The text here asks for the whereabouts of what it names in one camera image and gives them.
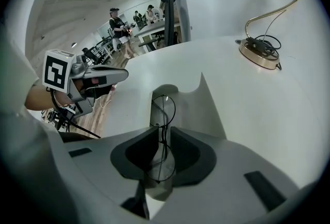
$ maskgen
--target gold lamp base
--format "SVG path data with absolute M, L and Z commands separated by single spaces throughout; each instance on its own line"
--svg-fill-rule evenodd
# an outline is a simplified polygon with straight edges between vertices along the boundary
M 247 59 L 269 70 L 274 70 L 277 67 L 280 67 L 279 58 L 271 55 L 265 55 L 253 47 L 249 47 L 247 43 L 248 41 L 244 39 L 241 41 L 239 46 L 239 50 Z

